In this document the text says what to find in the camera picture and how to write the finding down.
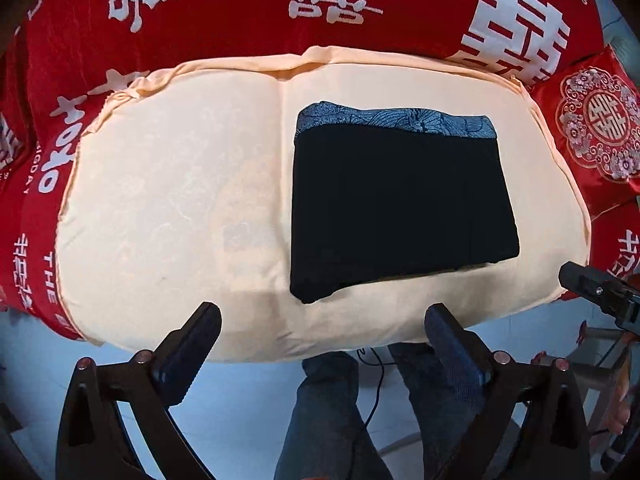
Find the metal screw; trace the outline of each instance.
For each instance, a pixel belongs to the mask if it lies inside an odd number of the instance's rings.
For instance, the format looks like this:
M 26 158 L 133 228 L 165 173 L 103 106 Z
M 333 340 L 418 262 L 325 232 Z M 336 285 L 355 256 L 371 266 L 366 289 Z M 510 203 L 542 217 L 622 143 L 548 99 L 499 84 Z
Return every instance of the metal screw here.
M 556 359 L 556 368 L 563 372 L 567 371 L 569 369 L 569 361 L 564 358 Z
M 143 365 L 144 363 L 148 363 L 149 361 L 151 361 L 153 356 L 154 353 L 151 350 L 140 350 L 133 356 L 133 360 L 139 365 Z
M 511 356 L 507 354 L 507 352 L 503 352 L 502 350 L 498 350 L 494 353 L 494 360 L 498 364 L 505 365 L 511 361 Z
M 83 357 L 82 359 L 78 360 L 78 362 L 76 363 L 76 368 L 78 370 L 85 370 L 92 364 L 94 364 L 93 359 L 91 359 L 90 357 Z

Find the blue floral pattern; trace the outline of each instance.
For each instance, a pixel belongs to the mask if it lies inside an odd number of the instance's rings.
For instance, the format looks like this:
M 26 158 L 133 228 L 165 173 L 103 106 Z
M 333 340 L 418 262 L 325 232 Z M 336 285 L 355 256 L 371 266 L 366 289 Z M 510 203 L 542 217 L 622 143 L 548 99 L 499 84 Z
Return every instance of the blue floral pattern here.
M 484 115 L 454 116 L 427 108 L 357 110 L 328 101 L 309 105 L 299 113 L 296 138 L 305 130 L 324 124 L 366 124 L 419 134 L 473 139 L 496 138 L 494 125 Z

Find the wrinkled fabric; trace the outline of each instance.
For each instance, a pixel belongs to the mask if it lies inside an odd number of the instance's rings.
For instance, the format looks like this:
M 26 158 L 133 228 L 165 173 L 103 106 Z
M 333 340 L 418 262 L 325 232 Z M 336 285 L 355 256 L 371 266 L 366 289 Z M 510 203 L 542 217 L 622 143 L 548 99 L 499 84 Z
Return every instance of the wrinkled fabric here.
M 446 120 L 434 121 L 438 127 L 402 124 L 407 113 L 349 110 L 351 122 L 325 124 L 316 116 L 320 125 L 306 124 L 297 134 L 290 291 L 303 303 L 358 283 L 518 256 L 491 121 L 469 121 L 488 123 L 485 135 L 493 138 L 482 138 L 474 136 L 476 128 L 460 128 L 467 118 L 445 114 Z M 433 110 L 411 113 L 442 118 Z M 355 122 L 363 118 L 365 124 Z M 452 160 L 475 175 L 473 187 L 466 185 L 466 172 L 450 171 Z
M 434 479 L 476 413 L 455 397 L 430 346 L 397 343 L 389 345 L 389 352 L 420 427 L 424 478 Z M 305 359 L 302 367 L 306 378 L 298 389 L 274 480 L 344 480 L 352 462 L 353 480 L 392 480 L 356 406 L 358 362 L 344 352 L 329 352 Z M 506 457 L 494 462 L 504 465 Z

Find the red bedding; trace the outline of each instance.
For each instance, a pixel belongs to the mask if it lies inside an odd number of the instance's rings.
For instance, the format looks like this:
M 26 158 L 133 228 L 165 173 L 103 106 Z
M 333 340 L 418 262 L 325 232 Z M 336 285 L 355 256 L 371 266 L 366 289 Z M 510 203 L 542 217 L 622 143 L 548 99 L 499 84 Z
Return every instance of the red bedding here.
M 640 193 L 638 91 L 609 45 L 530 94 L 592 218 Z
M 0 62 L 0 300 L 78 336 L 56 288 L 55 228 L 79 135 L 109 92 L 185 60 L 315 44 L 526 83 L 603 46 L 594 0 L 39 0 Z

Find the beige fabric cover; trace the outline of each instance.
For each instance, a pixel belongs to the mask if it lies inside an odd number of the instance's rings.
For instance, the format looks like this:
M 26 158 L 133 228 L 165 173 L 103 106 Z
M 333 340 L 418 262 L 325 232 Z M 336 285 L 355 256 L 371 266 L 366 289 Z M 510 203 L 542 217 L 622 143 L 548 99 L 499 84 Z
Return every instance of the beige fabric cover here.
M 301 304 L 289 293 L 293 136 L 298 112 L 320 100 L 487 115 L 520 255 Z M 154 348 L 205 300 L 223 317 L 212 361 L 424 340 L 430 304 L 465 326 L 506 316 L 558 297 L 560 265 L 589 254 L 586 207 L 522 86 L 418 57 L 313 47 L 161 70 L 109 97 L 75 164 L 58 227 L 60 291 L 82 334 L 131 351 Z M 465 172 L 455 160 L 450 170 Z

